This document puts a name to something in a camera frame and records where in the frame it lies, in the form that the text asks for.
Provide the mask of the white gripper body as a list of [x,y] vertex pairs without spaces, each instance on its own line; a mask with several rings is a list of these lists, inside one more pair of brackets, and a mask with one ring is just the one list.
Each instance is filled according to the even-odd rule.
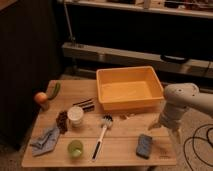
[[158,122],[164,127],[176,131],[180,127],[180,120],[184,114],[184,107],[166,103],[159,115]]

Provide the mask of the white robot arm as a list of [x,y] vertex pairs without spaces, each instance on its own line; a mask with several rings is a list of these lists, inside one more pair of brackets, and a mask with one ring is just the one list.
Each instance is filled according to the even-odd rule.
[[190,108],[213,118],[213,94],[202,93],[194,83],[167,85],[163,96],[165,106],[159,117],[149,125],[149,130],[164,126],[170,129],[176,141],[180,142],[181,118]]

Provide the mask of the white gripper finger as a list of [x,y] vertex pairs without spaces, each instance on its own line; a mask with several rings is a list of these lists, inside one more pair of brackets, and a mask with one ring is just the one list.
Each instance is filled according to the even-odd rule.
[[180,144],[181,143],[181,136],[180,136],[180,130],[172,130],[172,135],[175,139],[175,141]]
[[152,130],[152,129],[157,129],[157,128],[160,128],[161,127],[161,124],[156,122],[156,123],[151,123],[148,127],[148,130]]

